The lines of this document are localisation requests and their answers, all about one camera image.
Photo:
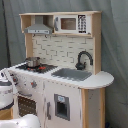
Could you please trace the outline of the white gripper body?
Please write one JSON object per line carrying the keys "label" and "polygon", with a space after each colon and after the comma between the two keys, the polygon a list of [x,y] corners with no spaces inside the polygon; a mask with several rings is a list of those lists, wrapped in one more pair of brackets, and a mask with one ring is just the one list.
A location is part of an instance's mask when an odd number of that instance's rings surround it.
{"label": "white gripper body", "polygon": [[15,83],[12,77],[10,76],[10,73],[8,72],[7,68],[0,70],[0,79],[10,81],[12,83],[12,86],[15,87]]}

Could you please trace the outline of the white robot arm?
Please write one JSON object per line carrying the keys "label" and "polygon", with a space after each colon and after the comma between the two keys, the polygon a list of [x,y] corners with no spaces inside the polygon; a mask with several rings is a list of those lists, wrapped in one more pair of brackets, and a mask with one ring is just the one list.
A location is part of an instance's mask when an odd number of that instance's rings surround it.
{"label": "white robot arm", "polygon": [[[7,68],[0,70],[0,110],[13,106],[13,95],[17,92]],[[0,120],[0,128],[40,128],[37,116],[27,114],[18,119]]]}

